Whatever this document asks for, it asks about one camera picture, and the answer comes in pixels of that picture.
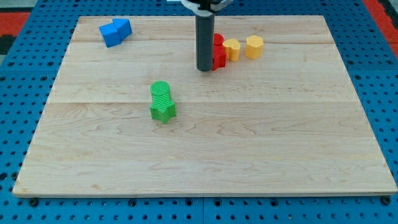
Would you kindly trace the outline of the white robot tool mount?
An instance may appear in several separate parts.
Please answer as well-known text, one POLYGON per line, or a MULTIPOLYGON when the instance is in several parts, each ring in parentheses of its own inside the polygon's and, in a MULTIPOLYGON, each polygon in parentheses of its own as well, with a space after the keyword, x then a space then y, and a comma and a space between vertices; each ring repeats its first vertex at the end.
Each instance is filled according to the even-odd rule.
POLYGON ((182 5, 197 16, 211 16, 232 2, 233 0, 181 0, 182 5))

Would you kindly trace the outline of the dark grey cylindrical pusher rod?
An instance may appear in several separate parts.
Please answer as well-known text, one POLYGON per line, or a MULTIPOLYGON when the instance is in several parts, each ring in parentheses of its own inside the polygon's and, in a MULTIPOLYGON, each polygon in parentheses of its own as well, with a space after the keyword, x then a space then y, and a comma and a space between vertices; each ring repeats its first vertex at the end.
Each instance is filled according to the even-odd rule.
POLYGON ((195 16, 197 69, 203 72, 213 67, 214 24, 212 12, 195 16))

